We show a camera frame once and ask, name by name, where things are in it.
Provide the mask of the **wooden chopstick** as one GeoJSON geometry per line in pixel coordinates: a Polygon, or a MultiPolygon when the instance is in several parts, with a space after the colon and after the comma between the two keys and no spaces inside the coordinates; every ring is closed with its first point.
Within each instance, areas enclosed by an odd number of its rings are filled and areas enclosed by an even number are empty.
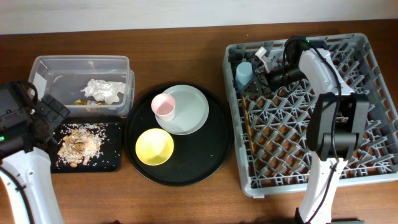
{"type": "Polygon", "coordinates": [[[251,150],[253,150],[251,125],[250,125],[250,122],[249,122],[249,115],[248,115],[248,109],[247,109],[247,104],[246,104],[246,98],[244,96],[242,96],[242,103],[243,103],[243,111],[244,111],[244,117],[245,117],[245,121],[246,121],[247,132],[248,132],[248,136],[249,136],[250,148],[251,148],[251,150]]]}
{"type": "Polygon", "coordinates": [[[245,111],[244,114],[245,114],[245,119],[246,119],[246,127],[247,127],[247,131],[248,131],[251,152],[252,152],[253,155],[255,155],[255,148],[254,148],[254,143],[252,141],[252,132],[251,132],[251,126],[250,126],[250,123],[249,123],[248,112],[245,111]]]}

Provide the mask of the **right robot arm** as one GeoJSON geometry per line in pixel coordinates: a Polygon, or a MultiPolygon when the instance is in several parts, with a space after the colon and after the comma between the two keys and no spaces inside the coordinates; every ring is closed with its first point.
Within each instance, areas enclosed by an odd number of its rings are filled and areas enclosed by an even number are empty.
{"type": "Polygon", "coordinates": [[[249,59],[262,94],[307,79],[317,102],[307,126],[310,177],[295,223],[331,223],[331,208],[343,169],[363,140],[369,100],[349,87],[335,68],[324,40],[294,35],[284,44],[282,65],[272,67],[260,47],[249,59]]]}

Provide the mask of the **grey plate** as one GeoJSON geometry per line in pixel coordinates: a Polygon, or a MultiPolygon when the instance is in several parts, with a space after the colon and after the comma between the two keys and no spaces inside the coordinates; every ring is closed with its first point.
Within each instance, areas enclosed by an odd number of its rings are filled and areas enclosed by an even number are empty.
{"type": "Polygon", "coordinates": [[[198,131],[209,115],[209,104],[204,94],[190,85],[175,85],[163,91],[176,102],[176,114],[170,121],[155,116],[161,128],[171,134],[187,135],[198,131]]]}

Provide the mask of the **white napkin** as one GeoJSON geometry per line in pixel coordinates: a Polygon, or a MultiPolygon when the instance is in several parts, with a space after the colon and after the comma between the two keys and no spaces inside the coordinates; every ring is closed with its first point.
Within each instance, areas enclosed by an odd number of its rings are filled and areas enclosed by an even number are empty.
{"type": "Polygon", "coordinates": [[[119,93],[124,94],[126,84],[123,82],[107,82],[91,79],[81,92],[85,97],[92,96],[96,101],[103,101],[107,105],[120,101],[119,93]]]}

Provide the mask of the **blue cup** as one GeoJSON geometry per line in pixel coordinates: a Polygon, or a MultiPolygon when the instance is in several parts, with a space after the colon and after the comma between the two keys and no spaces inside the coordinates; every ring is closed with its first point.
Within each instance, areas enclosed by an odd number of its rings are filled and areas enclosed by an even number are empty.
{"type": "Polygon", "coordinates": [[[252,78],[252,63],[251,62],[241,62],[236,67],[235,83],[236,88],[241,90],[252,78]]]}

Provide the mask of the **grey dishwasher rack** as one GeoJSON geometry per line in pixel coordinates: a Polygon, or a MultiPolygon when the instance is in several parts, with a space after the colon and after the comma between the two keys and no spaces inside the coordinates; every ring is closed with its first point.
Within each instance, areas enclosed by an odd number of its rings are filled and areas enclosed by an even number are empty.
{"type": "MultiPolygon", "coordinates": [[[[397,110],[368,38],[361,33],[324,35],[331,59],[343,80],[369,99],[364,137],[341,173],[339,185],[397,180],[397,110]]],[[[260,48],[272,63],[282,63],[283,40],[231,44],[223,59],[226,95],[232,114],[235,151],[242,191],[248,197],[302,192],[310,174],[311,153],[306,128],[316,96],[308,81],[288,86],[281,94],[242,95],[235,85],[236,67],[260,48]],[[251,125],[252,154],[242,96],[251,125]]]]}

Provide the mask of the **clear plastic waste bin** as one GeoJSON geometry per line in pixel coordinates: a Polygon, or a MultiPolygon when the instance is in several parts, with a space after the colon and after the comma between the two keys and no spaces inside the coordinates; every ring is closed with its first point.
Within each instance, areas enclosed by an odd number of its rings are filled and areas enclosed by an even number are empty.
{"type": "Polygon", "coordinates": [[[134,101],[134,72],[129,59],[115,55],[47,55],[35,59],[29,76],[39,98],[53,96],[70,110],[71,116],[126,117],[134,101]],[[93,100],[81,90],[91,80],[123,82],[124,94],[111,105],[74,105],[76,100],[93,100]]]}

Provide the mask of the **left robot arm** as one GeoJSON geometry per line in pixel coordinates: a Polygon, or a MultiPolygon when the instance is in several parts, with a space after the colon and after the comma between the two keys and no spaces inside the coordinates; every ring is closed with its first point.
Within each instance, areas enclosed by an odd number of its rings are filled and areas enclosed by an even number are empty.
{"type": "Polygon", "coordinates": [[[34,84],[1,85],[1,180],[16,223],[62,223],[47,152],[68,108],[34,84]]]}

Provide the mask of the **yellow bowl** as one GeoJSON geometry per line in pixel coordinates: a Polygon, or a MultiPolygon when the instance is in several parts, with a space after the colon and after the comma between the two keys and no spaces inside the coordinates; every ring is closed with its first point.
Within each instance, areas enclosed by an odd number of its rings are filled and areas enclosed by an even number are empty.
{"type": "Polygon", "coordinates": [[[152,128],[137,139],[136,156],[148,166],[158,166],[168,161],[174,152],[174,140],[165,130],[152,128]]]}

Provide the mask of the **gold foil wrapper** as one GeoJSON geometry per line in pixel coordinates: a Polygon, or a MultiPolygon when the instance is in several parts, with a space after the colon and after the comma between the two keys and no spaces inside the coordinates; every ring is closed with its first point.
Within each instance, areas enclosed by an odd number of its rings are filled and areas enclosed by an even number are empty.
{"type": "Polygon", "coordinates": [[[93,101],[93,100],[76,100],[74,105],[95,105],[95,106],[101,106],[101,105],[106,105],[104,101],[93,101]]]}

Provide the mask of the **round black serving tray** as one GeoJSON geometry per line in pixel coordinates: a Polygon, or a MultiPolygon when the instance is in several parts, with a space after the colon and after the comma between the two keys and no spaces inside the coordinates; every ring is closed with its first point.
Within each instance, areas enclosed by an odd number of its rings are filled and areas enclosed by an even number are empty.
{"type": "Polygon", "coordinates": [[[150,102],[173,83],[160,85],[147,92],[130,109],[124,126],[124,147],[131,164],[147,179],[158,184],[180,187],[195,184],[214,174],[228,157],[234,136],[230,113],[215,94],[199,89],[209,102],[210,112],[204,125],[192,134],[172,135],[174,151],[165,163],[149,166],[136,155],[136,141],[148,129],[159,128],[150,102]]]}

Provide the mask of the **pink cup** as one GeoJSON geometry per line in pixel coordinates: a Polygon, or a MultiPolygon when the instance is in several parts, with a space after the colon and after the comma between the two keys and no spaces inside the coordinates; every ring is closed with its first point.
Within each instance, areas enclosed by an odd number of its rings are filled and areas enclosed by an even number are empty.
{"type": "Polygon", "coordinates": [[[175,117],[176,102],[172,95],[161,93],[156,95],[151,102],[151,109],[162,121],[171,121],[175,117]]]}

